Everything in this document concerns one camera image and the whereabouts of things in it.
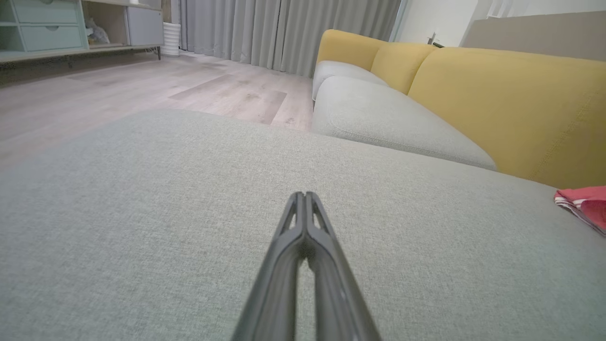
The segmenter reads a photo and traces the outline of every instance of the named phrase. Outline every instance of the small object on shelf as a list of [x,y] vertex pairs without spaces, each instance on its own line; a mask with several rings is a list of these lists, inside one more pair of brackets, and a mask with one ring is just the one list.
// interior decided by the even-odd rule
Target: small object on shelf
[[95,20],[93,18],[86,19],[86,28],[93,29],[93,33],[88,36],[93,38],[94,42],[98,42],[101,44],[110,43],[110,38],[107,36],[107,33],[105,32],[105,30],[101,26],[98,26],[97,24],[95,24]]

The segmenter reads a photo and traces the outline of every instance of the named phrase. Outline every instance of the gray sofa cushion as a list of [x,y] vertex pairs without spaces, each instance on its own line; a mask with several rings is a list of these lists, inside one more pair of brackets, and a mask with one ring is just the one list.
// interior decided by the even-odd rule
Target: gray sofa cushion
[[496,169],[484,150],[424,106],[358,79],[334,76],[322,83],[311,131]]
[[0,335],[227,340],[294,191],[319,194],[384,340],[604,339],[606,239],[552,187],[171,110],[0,174]]
[[332,76],[343,76],[349,78],[356,78],[366,82],[380,84],[388,86],[383,79],[380,79],[374,73],[364,70],[359,66],[347,64],[346,62],[340,61],[321,61],[316,65],[316,70],[313,74],[313,82],[311,89],[311,98],[316,100],[318,89],[322,82]]

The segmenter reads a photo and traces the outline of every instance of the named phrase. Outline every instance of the yellow cushion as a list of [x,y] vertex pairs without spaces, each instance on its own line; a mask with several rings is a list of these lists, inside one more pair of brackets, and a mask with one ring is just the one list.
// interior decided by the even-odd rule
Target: yellow cushion
[[385,41],[338,30],[326,30],[320,40],[318,58],[321,61],[340,61],[370,71],[375,55]]
[[444,48],[427,56],[408,95],[503,173],[559,188],[606,185],[606,62]]
[[390,87],[408,94],[419,66],[436,49],[437,47],[428,44],[391,42],[377,51],[370,71]]

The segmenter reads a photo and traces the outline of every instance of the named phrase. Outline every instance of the laminate floor plank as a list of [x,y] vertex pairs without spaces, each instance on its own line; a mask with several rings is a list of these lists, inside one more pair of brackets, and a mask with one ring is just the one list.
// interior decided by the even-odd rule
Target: laminate floor plank
[[136,54],[0,70],[0,171],[149,109],[188,109],[308,130],[311,79],[182,53]]

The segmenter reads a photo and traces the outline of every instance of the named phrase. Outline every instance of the red towel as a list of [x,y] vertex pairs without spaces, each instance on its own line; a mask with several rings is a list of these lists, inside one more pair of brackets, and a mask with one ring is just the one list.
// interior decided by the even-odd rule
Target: red towel
[[559,189],[553,200],[606,237],[606,186]]

